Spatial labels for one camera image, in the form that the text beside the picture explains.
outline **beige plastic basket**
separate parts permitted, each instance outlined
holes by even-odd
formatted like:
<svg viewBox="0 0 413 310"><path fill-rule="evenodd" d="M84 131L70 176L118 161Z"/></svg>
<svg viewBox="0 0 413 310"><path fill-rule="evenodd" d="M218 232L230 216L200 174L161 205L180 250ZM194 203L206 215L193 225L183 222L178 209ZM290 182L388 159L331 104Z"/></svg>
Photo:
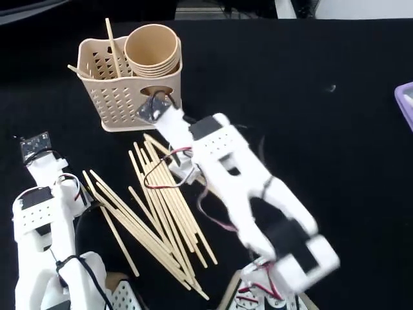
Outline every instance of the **beige plastic basket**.
<svg viewBox="0 0 413 310"><path fill-rule="evenodd" d="M143 92L147 87L171 88L170 95L181 106L182 57L179 60L178 70L173 74L156 78L132 76L132 70L123 52L126 38L114 39L121 77L116 77L109 40L86 39L79 46L77 68L93 79L84 78L79 74L77 76L85 85L99 113L103 129L109 132L153 128L152 125L135 116L136 110L149 97Z"/></svg>

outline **black tabletop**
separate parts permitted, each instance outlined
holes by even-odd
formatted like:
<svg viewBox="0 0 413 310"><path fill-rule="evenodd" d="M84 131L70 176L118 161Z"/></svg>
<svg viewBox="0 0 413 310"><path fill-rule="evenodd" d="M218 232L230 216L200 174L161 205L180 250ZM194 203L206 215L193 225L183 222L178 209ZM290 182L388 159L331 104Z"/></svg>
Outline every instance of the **black tabletop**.
<svg viewBox="0 0 413 310"><path fill-rule="evenodd" d="M252 150L265 135L265 161L303 202L341 258L341 268L308 292L320 309L391 309L407 304L412 248L413 135L394 89L413 80L413 20L175 21L183 43L185 112L216 112L244 124ZM125 36L138 24L113 25ZM87 37L105 38L104 25L38 32L19 29L3 39L0 77L0 300L14 304L17 247L12 202L34 181L21 163L19 137L49 131L52 145L80 175L94 169L122 197L137 186L127 151L140 132L107 133L86 91L66 69ZM201 187L183 188L219 265L193 259L204 301L184 290L118 226L141 276L135 281L152 309L213 309L248 254L234 233L195 208ZM254 201L265 228L271 208ZM225 219L208 197L205 208ZM85 251L99 253L108 271L130 273L100 212L81 229Z"/></svg>

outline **purple container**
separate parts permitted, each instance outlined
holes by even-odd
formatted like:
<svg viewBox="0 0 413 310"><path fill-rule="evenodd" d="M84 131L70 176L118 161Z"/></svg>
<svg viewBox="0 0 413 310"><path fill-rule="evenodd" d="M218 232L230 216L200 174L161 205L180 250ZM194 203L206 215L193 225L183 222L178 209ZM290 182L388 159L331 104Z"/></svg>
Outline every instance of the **purple container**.
<svg viewBox="0 0 413 310"><path fill-rule="evenodd" d="M394 96L400 110L405 116L410 129L413 131L413 82L399 86L394 91Z"/></svg>

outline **stack of paper cups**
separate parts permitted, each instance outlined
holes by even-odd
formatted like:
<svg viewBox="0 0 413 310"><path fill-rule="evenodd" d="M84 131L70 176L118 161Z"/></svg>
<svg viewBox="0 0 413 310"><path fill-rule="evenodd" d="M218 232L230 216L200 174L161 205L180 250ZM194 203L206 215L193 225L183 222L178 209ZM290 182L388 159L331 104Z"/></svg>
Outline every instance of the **stack of paper cups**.
<svg viewBox="0 0 413 310"><path fill-rule="evenodd" d="M172 29L151 24L139 27L128 36L125 55L137 76L160 78L179 68L181 49Z"/></svg>

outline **white robotic arm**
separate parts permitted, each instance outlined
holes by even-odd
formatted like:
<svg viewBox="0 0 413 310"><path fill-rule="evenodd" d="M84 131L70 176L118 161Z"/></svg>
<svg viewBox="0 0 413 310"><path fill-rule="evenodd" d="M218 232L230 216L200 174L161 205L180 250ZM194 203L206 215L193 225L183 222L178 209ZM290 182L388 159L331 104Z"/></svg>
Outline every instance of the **white robotic arm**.
<svg viewBox="0 0 413 310"><path fill-rule="evenodd" d="M304 291L339 266L337 254L324 237L317 235L311 214L280 179L268 172L223 114L189 125L182 110L154 97L137 115L152 123L174 149L192 148L192 158L180 156L180 165L171 164L171 170L184 176L195 167L190 180L203 174L225 204L243 245L262 256L243 270L245 282L261 283L270 291L268 276L259 266L271 261L270 281L288 296ZM231 175L232 168L239 174ZM269 235L263 234L254 221L251 197L264 199L286 216Z"/></svg>
<svg viewBox="0 0 413 310"><path fill-rule="evenodd" d="M34 139L31 145L41 147L42 137ZM51 151L38 156L28 164L38 186L23 192L13 203L19 258L19 280L15 288L18 310L51 309L69 302L71 309L104 309L101 293L78 259L67 261L59 274L56 271L57 262L77 254L73 220L90 206L90 198L76 177L60 178L67 166L66 160L56 158ZM88 252L80 259L85 260L99 287L105 291L106 271L101 257Z"/></svg>

